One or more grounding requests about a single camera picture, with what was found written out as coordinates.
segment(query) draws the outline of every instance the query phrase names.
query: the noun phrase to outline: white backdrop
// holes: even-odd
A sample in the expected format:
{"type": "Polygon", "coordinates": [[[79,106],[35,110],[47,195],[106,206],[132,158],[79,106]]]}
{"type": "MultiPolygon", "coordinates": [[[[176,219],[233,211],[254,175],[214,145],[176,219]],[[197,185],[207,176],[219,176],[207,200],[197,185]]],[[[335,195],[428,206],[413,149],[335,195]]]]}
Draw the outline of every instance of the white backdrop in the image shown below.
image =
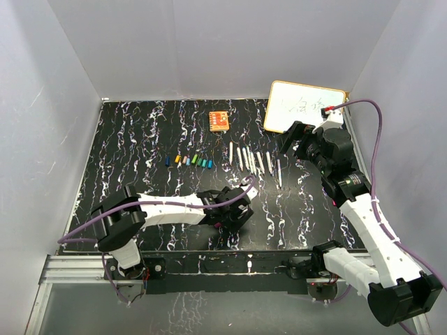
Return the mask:
{"type": "MultiPolygon", "coordinates": [[[[447,154],[445,116],[447,3],[402,1],[351,94],[372,98],[383,110],[377,158],[378,194],[402,243],[447,278],[447,154]]],[[[369,160],[377,115],[351,108],[356,134],[369,160]]],[[[445,334],[447,294],[427,314],[433,334],[445,334]]]]}
{"type": "Polygon", "coordinates": [[[101,97],[352,90],[398,0],[48,0],[101,97]]]}
{"type": "Polygon", "coordinates": [[[0,332],[23,334],[100,99],[46,0],[0,1],[0,332]]]}

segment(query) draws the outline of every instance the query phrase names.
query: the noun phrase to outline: white robotic arm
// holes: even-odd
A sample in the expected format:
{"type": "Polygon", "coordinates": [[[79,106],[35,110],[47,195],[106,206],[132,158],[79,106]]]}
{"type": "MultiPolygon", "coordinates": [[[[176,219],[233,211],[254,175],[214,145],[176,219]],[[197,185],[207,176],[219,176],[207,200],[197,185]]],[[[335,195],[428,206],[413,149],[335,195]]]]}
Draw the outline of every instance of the white robotic arm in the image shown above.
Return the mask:
{"type": "Polygon", "coordinates": [[[133,238],[140,229],[152,225],[186,223],[239,230],[253,215],[249,205],[257,194],[258,191],[247,185],[245,180],[234,189],[225,187],[222,191],[211,190],[186,197],[139,194],[133,187],[127,186],[102,201],[92,211],[92,217],[95,217],[127,202],[140,203],[129,207],[127,211],[106,216],[94,224],[98,250],[111,254],[118,261],[122,272],[130,278],[132,274],[138,275],[142,269],[141,254],[133,238]]]}
{"type": "Polygon", "coordinates": [[[385,326],[428,312],[441,292],[434,275],[427,275],[396,244],[395,236],[380,208],[378,223],[372,209],[370,187],[365,175],[353,167],[353,143],[338,111],[331,107],[328,118],[314,127],[296,121],[279,138],[280,153],[292,142],[298,159],[311,161],[321,173],[323,188],[334,205],[349,219],[368,250],[374,267],[355,259],[336,241],[315,246],[311,260],[298,264],[307,274],[329,271],[346,280],[367,298],[376,319],[385,326]],[[387,233],[380,224],[385,225],[387,233]]]}

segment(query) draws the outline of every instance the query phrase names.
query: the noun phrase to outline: white stick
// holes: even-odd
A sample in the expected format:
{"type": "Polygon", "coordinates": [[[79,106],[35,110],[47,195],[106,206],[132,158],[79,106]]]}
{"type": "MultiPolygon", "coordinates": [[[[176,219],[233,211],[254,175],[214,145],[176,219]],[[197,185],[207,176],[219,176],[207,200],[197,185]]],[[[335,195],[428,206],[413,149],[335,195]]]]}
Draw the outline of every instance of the white stick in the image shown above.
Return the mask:
{"type": "Polygon", "coordinates": [[[259,151],[256,152],[256,157],[258,157],[258,162],[259,162],[259,167],[261,168],[261,172],[263,174],[265,174],[263,158],[261,157],[261,153],[259,151]]]}
{"type": "Polygon", "coordinates": [[[273,175],[273,167],[272,167],[272,160],[270,159],[270,152],[266,152],[265,155],[267,156],[267,166],[268,166],[268,172],[270,172],[270,176],[273,175]]]}
{"type": "Polygon", "coordinates": [[[240,170],[244,171],[244,162],[242,162],[242,154],[240,153],[240,148],[239,147],[237,147],[236,152],[237,152],[237,157],[239,158],[240,170]]]}
{"type": "Polygon", "coordinates": [[[256,162],[254,160],[254,154],[252,151],[250,151],[250,159],[251,159],[251,169],[253,170],[253,173],[256,176],[258,171],[256,171],[256,162]]]}
{"type": "Polygon", "coordinates": [[[230,165],[233,164],[233,142],[230,141],[230,165]]]}
{"type": "Polygon", "coordinates": [[[253,172],[253,170],[251,169],[251,156],[250,156],[250,148],[245,147],[245,150],[247,150],[247,158],[249,159],[249,171],[253,172]]]}
{"type": "Polygon", "coordinates": [[[247,158],[247,150],[245,148],[242,148],[242,155],[244,155],[245,167],[250,171],[249,159],[247,158]]]}
{"type": "Polygon", "coordinates": [[[279,188],[282,187],[282,179],[281,179],[281,161],[278,159],[278,181],[279,181],[279,188]]]}

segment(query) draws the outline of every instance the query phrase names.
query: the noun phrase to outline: wire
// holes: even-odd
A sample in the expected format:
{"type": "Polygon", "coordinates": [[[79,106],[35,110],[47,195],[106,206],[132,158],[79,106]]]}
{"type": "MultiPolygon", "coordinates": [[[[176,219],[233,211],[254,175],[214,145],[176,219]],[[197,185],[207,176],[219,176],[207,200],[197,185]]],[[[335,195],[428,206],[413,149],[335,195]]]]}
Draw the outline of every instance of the wire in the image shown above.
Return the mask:
{"type": "Polygon", "coordinates": [[[404,329],[404,331],[406,331],[408,334],[417,335],[415,332],[409,329],[403,322],[399,322],[399,326],[401,326],[404,329]]]}
{"type": "Polygon", "coordinates": [[[129,299],[127,299],[119,290],[118,287],[115,285],[115,283],[113,282],[112,276],[110,275],[110,272],[107,268],[107,262],[105,261],[105,253],[102,253],[101,259],[103,261],[103,267],[104,267],[104,272],[105,272],[105,276],[107,277],[107,279],[109,280],[113,290],[117,293],[117,296],[126,304],[131,304],[131,302],[129,301],[129,299]]]}
{"type": "Polygon", "coordinates": [[[340,300],[342,300],[343,298],[345,298],[345,296],[348,295],[348,293],[351,291],[351,288],[352,288],[352,286],[349,285],[348,288],[343,292],[342,295],[340,295],[339,297],[337,297],[337,298],[331,300],[330,302],[331,302],[331,303],[339,302],[340,300]]]}
{"type": "Polygon", "coordinates": [[[109,215],[111,215],[113,213],[116,213],[117,211],[121,211],[123,209],[129,208],[129,207],[133,207],[133,206],[140,206],[142,204],[169,204],[169,205],[172,205],[172,206],[181,206],[181,207],[188,207],[188,208],[194,208],[194,209],[211,209],[211,208],[218,208],[218,207],[228,206],[228,205],[238,201],[239,199],[242,199],[254,187],[255,180],[256,180],[255,176],[249,175],[249,176],[245,177],[244,180],[245,181],[251,181],[250,184],[249,184],[249,187],[247,188],[247,190],[245,190],[244,192],[242,192],[238,196],[234,197],[233,199],[221,202],[219,204],[202,204],[202,205],[199,205],[199,204],[185,204],[183,202],[161,201],[161,200],[159,200],[159,201],[155,201],[155,200],[153,200],[153,201],[134,201],[134,202],[129,202],[127,204],[122,204],[121,206],[112,208],[109,211],[105,211],[101,215],[98,215],[98,216],[94,217],[93,219],[91,219],[90,221],[87,221],[83,225],[77,227],[76,229],[72,230],[71,232],[69,232],[65,236],[63,236],[60,239],[58,239],[57,243],[64,244],[64,243],[70,243],[70,241],[73,241],[73,240],[77,240],[78,241],[78,239],[70,240],[70,237],[72,237],[73,235],[76,235],[77,233],[83,231],[85,228],[88,228],[89,226],[91,226],[95,222],[105,218],[106,216],[109,216],[109,215]]]}

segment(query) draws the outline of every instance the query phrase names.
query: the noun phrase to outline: table surface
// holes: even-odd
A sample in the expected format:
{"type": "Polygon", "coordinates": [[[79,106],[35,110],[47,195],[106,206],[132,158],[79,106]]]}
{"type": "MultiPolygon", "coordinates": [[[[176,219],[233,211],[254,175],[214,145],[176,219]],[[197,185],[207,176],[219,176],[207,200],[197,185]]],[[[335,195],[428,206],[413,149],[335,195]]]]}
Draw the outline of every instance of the table surface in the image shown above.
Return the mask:
{"type": "MultiPolygon", "coordinates": [[[[267,99],[170,100],[105,103],[90,151],[70,230],[83,224],[91,208],[125,185],[139,193],[183,196],[237,186],[241,172],[237,146],[250,146],[273,162],[281,161],[282,188],[277,171],[257,180],[259,195],[252,202],[254,215],[237,233],[200,225],[160,225],[140,231],[142,251],[277,250],[308,249],[331,239],[347,248],[363,248],[351,224],[324,193],[318,170],[297,161],[290,149],[279,155],[277,134],[263,130],[267,99]],[[211,133],[209,112],[228,111],[230,130],[211,133]],[[233,164],[228,145],[234,142],[233,164]],[[199,154],[212,159],[211,170],[177,166],[176,155],[199,154]],[[171,166],[165,166],[166,156],[171,166]]],[[[94,237],[91,228],[77,237],[94,237]]],[[[95,252],[92,244],[62,246],[60,252],[95,252]]]]}

